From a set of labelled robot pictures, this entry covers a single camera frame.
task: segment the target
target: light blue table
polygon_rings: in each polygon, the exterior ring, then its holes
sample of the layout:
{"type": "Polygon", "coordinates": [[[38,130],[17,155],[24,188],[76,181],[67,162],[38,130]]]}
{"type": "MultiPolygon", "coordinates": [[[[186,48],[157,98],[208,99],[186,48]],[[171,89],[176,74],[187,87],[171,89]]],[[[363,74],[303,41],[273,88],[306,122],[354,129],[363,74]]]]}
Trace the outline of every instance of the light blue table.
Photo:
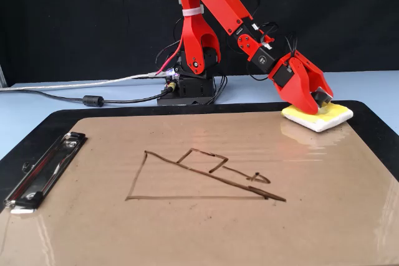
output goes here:
{"type": "MultiPolygon", "coordinates": [[[[370,107],[399,134],[399,71],[326,73],[334,91],[334,100],[358,100],[370,107]]],[[[163,79],[141,79],[95,88],[51,90],[53,95],[83,97],[100,95],[109,100],[144,98],[161,92],[163,79]]],[[[20,86],[55,85],[62,83],[30,83],[20,86]]],[[[218,104],[280,102],[271,82],[257,82],[249,76],[229,77],[218,104]]],[[[154,106],[156,100],[127,106],[154,106]]],[[[25,93],[0,93],[0,159],[52,112],[85,109],[81,103],[52,100],[25,93]]]]}

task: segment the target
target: white sponge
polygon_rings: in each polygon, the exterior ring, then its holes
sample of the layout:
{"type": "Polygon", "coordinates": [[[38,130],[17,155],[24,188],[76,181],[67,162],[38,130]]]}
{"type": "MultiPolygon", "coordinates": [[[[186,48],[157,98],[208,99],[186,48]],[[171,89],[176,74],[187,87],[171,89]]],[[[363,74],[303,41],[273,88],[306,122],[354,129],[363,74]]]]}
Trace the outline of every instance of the white sponge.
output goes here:
{"type": "Polygon", "coordinates": [[[320,108],[315,115],[308,115],[293,105],[283,109],[281,114],[316,132],[337,126],[353,117],[352,110],[331,102],[320,108]]]}

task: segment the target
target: black curtain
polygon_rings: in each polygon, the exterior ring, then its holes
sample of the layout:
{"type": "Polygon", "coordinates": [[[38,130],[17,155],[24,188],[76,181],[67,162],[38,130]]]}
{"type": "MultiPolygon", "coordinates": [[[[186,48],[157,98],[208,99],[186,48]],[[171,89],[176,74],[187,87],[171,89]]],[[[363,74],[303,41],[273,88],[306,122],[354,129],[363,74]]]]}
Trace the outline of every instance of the black curtain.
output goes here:
{"type": "MultiPolygon", "coordinates": [[[[178,0],[0,0],[0,8],[0,65],[9,83],[154,71],[181,17],[178,0]]],[[[226,46],[208,11],[204,17],[219,36],[223,71],[246,74],[246,56],[226,46]]],[[[325,72],[399,67],[398,0],[261,0],[255,19],[277,22],[279,35],[296,30],[298,49],[325,72]]]]}

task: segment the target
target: brown board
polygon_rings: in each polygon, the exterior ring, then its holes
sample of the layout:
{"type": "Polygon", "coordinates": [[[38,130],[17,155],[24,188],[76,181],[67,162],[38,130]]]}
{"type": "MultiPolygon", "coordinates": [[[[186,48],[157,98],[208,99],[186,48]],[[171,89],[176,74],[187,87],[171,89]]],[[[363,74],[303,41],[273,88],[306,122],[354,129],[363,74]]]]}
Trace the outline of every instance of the brown board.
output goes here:
{"type": "Polygon", "coordinates": [[[314,133],[256,112],[71,131],[88,140],[39,210],[0,214],[0,265],[399,264],[399,183],[346,123],[314,133]]]}

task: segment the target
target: red robot arm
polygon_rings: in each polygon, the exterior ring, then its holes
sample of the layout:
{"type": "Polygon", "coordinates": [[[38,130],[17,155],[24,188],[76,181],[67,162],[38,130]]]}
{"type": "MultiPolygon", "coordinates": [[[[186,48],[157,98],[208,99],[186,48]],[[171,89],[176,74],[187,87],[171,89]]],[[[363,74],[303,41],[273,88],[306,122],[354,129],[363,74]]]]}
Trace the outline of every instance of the red robot arm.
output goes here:
{"type": "Polygon", "coordinates": [[[251,14],[240,0],[181,0],[183,14],[186,13],[182,38],[186,51],[187,65],[195,74],[204,72],[203,47],[213,48],[220,61],[219,42],[216,34],[205,22],[202,15],[190,14],[203,4],[233,36],[238,46],[248,55],[248,61],[257,65],[273,81],[280,97],[300,108],[315,114],[319,111],[321,97],[328,102],[333,93],[323,72],[298,51],[276,57],[270,43],[273,38],[265,35],[253,21],[251,14]]]}

